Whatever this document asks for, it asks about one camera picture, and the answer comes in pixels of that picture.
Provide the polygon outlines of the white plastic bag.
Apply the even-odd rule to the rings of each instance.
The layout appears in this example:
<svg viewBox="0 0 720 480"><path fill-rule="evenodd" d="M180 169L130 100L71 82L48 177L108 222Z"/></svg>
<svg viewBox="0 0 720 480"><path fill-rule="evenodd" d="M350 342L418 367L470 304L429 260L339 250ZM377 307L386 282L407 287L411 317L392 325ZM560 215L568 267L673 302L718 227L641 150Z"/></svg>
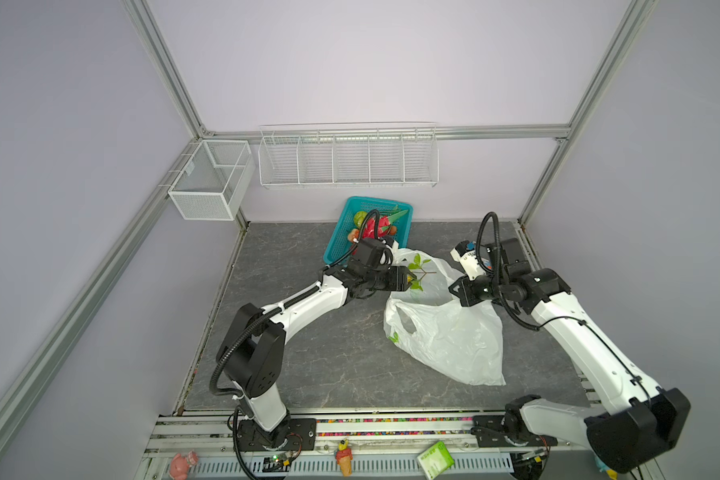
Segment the white plastic bag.
<svg viewBox="0 0 720 480"><path fill-rule="evenodd" d="M390 294L384 331L397 348L427 367L467 385L503 386L503 324L494 306L462 307L448 287L462 274L423 251L399 249L394 265L406 266L415 253L432 259L423 291Z"/></svg>

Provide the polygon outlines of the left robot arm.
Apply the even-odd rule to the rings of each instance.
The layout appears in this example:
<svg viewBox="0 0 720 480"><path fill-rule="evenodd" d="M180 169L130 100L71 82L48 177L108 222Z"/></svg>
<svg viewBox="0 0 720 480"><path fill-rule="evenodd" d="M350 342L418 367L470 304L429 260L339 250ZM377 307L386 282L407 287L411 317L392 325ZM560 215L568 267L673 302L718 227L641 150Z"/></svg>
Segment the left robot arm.
<svg viewBox="0 0 720 480"><path fill-rule="evenodd" d="M359 235L339 259L321 270L320 279L273 304L247 303L236 312L216 355L208 390L231 396L259 432L270 438L285 432L290 412L277 380L287 342L323 315L377 292L405 292L416 275L395 262L399 243L386 234L381 213L373 209Z"/></svg>

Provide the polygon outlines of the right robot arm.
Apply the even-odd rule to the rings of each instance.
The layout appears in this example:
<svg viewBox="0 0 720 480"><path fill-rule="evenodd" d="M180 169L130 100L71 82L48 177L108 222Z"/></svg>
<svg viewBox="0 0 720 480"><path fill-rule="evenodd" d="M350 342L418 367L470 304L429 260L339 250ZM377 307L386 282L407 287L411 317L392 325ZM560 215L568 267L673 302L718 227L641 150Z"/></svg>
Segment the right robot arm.
<svg viewBox="0 0 720 480"><path fill-rule="evenodd" d="M502 239L496 213L483 217L475 241L458 244L452 253L465 274L449 291L462 306L491 303L520 327L548 333L600 400L584 408L528 394L507 403L501 420L477 418L472 434L478 440L497 436L517 447L540 442L542 458L523 462L523 479L541 477L551 439L587 448L618 474L646 478L648 462L676 447L689 399L677 388L663 388L631 361L557 272L532 268L518 239Z"/></svg>

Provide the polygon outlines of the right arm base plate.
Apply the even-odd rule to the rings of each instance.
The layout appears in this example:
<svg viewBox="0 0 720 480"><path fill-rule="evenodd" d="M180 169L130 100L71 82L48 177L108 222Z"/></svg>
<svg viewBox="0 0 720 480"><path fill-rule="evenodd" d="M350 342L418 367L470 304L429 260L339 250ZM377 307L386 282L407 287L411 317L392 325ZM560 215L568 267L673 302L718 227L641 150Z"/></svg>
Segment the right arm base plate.
<svg viewBox="0 0 720 480"><path fill-rule="evenodd" d="M550 436L531 433L522 422L502 414L475 415L470 434L479 447L553 447L558 440Z"/></svg>

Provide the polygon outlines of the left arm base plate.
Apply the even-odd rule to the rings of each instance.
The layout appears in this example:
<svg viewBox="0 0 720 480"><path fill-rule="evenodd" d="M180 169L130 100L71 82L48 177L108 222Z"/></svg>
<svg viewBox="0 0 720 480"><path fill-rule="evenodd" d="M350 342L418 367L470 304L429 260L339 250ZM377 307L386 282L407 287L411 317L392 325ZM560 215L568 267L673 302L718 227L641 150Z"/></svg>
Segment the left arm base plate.
<svg viewBox="0 0 720 480"><path fill-rule="evenodd" d="M315 418L286 417L273 431L264 430L255 420L240 420L233 439L241 452L299 450L312 451L317 439Z"/></svg>

